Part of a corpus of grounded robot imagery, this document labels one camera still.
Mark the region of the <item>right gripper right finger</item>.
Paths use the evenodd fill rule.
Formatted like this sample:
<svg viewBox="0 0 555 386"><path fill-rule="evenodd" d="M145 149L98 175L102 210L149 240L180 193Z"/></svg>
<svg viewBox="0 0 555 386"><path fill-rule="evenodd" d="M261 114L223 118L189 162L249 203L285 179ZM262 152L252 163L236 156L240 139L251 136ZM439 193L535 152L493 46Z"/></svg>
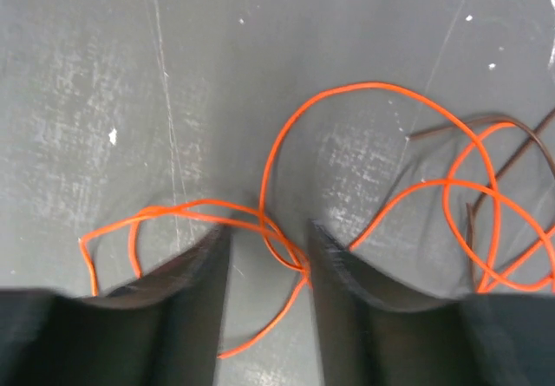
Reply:
<svg viewBox="0 0 555 386"><path fill-rule="evenodd" d="M554 299L429 296L308 224L314 316L327 385L551 385Z"/></svg>

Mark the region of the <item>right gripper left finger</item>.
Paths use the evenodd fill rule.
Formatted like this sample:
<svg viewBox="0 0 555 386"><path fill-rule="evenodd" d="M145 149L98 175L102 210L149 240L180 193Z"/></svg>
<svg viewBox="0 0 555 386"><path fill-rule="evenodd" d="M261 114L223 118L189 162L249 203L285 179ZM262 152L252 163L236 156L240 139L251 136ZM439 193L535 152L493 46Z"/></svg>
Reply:
<svg viewBox="0 0 555 386"><path fill-rule="evenodd" d="M1 293L4 385L210 385L232 235L215 226L144 277L93 298Z"/></svg>

